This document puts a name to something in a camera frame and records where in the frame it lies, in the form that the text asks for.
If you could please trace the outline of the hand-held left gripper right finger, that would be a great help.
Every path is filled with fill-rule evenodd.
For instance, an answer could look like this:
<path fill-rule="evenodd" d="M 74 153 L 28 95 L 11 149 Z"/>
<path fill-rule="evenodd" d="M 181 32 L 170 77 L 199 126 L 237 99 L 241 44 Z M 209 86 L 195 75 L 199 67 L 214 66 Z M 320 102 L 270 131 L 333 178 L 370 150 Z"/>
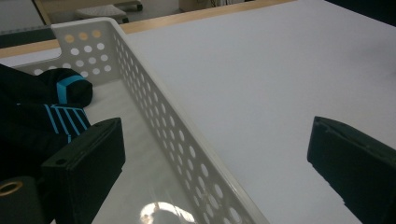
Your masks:
<path fill-rule="evenodd" d="M 345 123 L 316 117 L 307 160 L 362 224 L 396 224 L 396 149 Z"/>

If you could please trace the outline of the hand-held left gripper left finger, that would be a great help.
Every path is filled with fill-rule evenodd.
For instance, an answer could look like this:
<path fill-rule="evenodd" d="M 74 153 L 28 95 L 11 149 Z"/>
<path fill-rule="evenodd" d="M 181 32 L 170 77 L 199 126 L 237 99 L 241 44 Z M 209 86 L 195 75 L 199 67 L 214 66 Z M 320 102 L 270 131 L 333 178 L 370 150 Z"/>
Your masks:
<path fill-rule="evenodd" d="M 41 165 L 57 224 L 92 224 L 122 172 L 121 119 L 92 125 Z"/>

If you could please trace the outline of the white perforated plastic basket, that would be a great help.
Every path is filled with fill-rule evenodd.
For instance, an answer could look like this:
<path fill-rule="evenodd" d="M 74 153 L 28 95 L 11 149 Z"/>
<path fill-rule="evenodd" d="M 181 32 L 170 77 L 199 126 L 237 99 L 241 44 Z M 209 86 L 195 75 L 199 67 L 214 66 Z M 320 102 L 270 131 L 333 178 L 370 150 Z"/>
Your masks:
<path fill-rule="evenodd" d="M 269 224 L 112 19 L 55 24 L 56 58 L 17 69 L 71 68 L 93 85 L 90 122 L 119 117 L 126 162 L 92 224 Z"/>

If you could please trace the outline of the black sock with blue stripes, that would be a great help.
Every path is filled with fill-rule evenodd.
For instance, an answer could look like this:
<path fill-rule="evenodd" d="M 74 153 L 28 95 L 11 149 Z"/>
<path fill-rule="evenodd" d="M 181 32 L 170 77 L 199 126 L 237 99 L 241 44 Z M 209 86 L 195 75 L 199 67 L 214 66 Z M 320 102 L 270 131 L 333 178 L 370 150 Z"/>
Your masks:
<path fill-rule="evenodd" d="M 40 165 L 90 128 L 92 84 L 68 68 L 38 76 L 0 64 L 0 181 Z"/>

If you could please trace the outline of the white platform on casters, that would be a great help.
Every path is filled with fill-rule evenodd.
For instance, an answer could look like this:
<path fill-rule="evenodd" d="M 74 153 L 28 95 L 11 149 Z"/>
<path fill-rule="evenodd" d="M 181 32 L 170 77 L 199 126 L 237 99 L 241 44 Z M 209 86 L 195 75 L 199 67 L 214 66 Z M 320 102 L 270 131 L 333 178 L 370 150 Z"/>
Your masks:
<path fill-rule="evenodd" d="M 77 9 L 75 11 L 75 15 L 80 19 L 107 17 L 121 22 L 129 21 L 127 14 L 124 11 L 115 7 L 114 5 Z"/>

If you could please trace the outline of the dark curtain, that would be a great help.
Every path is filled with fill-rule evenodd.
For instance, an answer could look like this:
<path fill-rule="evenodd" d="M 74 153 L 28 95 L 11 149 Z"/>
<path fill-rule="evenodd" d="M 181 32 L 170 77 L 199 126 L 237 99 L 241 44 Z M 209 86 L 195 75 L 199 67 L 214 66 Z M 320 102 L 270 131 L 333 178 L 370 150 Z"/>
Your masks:
<path fill-rule="evenodd" d="M 382 21 L 396 27 L 396 0 L 326 0 L 339 7 L 343 7 Z"/>

